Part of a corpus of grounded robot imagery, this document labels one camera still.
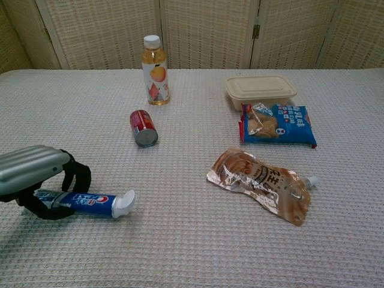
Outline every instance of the red can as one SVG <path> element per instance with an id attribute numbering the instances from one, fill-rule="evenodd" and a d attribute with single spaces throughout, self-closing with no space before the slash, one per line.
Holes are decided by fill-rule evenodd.
<path id="1" fill-rule="evenodd" d="M 130 116 L 134 139 L 141 147 L 149 147 L 156 143 L 158 135 L 151 117 L 144 110 L 136 110 Z"/>

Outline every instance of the takeout box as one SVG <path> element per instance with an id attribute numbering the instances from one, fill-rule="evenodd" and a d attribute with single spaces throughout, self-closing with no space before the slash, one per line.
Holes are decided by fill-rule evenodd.
<path id="1" fill-rule="evenodd" d="M 232 77 L 226 80 L 226 86 L 238 111 L 242 110 L 241 104 L 284 105 L 297 94 L 295 87 L 279 75 Z"/>

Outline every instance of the white cap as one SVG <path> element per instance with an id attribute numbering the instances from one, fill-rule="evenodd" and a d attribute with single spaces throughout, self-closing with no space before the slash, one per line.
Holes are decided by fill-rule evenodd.
<path id="1" fill-rule="evenodd" d="M 112 217 L 118 218 L 122 215 L 128 215 L 132 210 L 136 195 L 133 190 L 126 192 L 122 197 L 117 196 L 112 206 Z"/>
<path id="2" fill-rule="evenodd" d="M 160 37 L 157 35 L 148 35 L 144 37 L 144 47 L 147 49 L 157 49 L 160 47 Z"/>
<path id="3" fill-rule="evenodd" d="M 311 176 L 311 177 L 308 177 L 307 178 L 307 183 L 306 183 L 306 186 L 308 188 L 311 188 L 313 186 L 316 186 L 316 184 L 318 184 L 320 181 L 318 179 L 318 177 L 316 176 Z"/>

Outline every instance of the drink pouch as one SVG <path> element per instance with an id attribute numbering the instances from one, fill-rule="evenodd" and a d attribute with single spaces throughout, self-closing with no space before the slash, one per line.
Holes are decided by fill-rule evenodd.
<path id="1" fill-rule="evenodd" d="M 316 177 L 302 181 L 295 172 L 267 165 L 236 148 L 229 148 L 219 157 L 207 179 L 227 190 L 251 196 L 296 226 L 304 222 L 308 211 L 311 196 L 307 189 L 317 182 Z"/>
<path id="2" fill-rule="evenodd" d="M 243 105 L 239 122 L 243 142 L 306 143 L 317 146 L 305 106 Z"/>

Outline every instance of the blue toothpaste tube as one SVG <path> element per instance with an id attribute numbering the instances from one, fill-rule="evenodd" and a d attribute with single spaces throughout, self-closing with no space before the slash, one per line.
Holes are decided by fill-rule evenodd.
<path id="1" fill-rule="evenodd" d="M 65 206 L 74 209 L 77 212 L 98 214 L 113 218 L 128 215 L 132 210 L 136 199 L 133 190 L 126 192 L 120 197 L 115 195 L 38 189 L 35 191 L 35 196 L 51 209 Z"/>

